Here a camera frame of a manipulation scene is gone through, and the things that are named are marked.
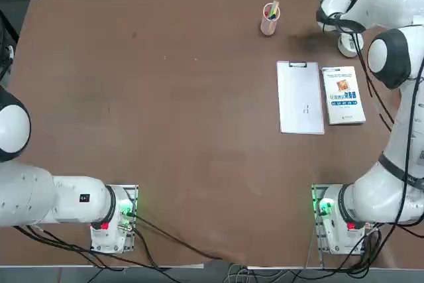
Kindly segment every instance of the green led light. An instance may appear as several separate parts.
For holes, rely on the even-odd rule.
[[[321,215],[329,215],[331,214],[331,208],[334,205],[334,201],[331,199],[323,198],[319,203],[319,210],[321,211]]]

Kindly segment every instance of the black sticker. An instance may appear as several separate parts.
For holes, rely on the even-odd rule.
[[[80,194],[79,202],[90,202],[90,194]]]

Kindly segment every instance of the floor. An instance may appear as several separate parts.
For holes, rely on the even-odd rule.
[[[6,14],[11,24],[19,32],[27,11],[29,0],[0,0],[0,9]],[[227,262],[210,262],[205,265],[204,269],[186,269],[177,268],[167,271],[167,273],[174,277],[176,280],[184,282],[224,282],[233,283],[235,276],[230,277],[230,282],[227,277],[229,269],[229,263]],[[19,282],[40,282],[40,283],[74,283],[74,282],[87,282],[97,273],[97,269],[94,268],[0,268],[0,281],[2,283],[19,283]],[[275,270],[267,271],[255,271],[256,274],[260,275],[271,275],[275,273]],[[317,277],[323,275],[322,272],[308,270],[303,271],[304,276]],[[153,270],[143,268],[130,268],[123,272],[109,272],[107,270],[102,271],[94,280],[94,282],[140,282],[143,279],[144,282],[170,282],[167,278],[162,276]],[[287,273],[284,277],[281,277],[278,281],[273,278],[261,278],[258,277],[259,283],[275,283],[275,282],[292,282],[293,275]],[[422,282],[424,279],[423,271],[415,270],[372,270],[369,275],[363,280],[369,283],[391,283],[399,282],[413,283]],[[355,280],[345,276],[344,274],[338,274],[330,278],[323,280],[317,280],[316,282],[328,282],[328,283],[345,283],[354,282]]]

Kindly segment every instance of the book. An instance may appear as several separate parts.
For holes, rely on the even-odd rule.
[[[365,122],[353,66],[323,67],[330,125]]]

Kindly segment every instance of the metal plate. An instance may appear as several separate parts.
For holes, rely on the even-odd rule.
[[[120,186],[124,188],[124,190],[127,192],[128,196],[130,197],[130,200],[134,203],[132,207],[132,213],[137,214],[137,204],[138,204],[138,185],[110,185],[110,186]],[[136,218],[133,218],[132,221],[130,221],[131,227],[135,228],[136,226]],[[124,244],[124,251],[123,252],[131,252],[134,250],[134,241],[135,241],[135,234],[134,232],[128,233],[127,238],[125,239]]]

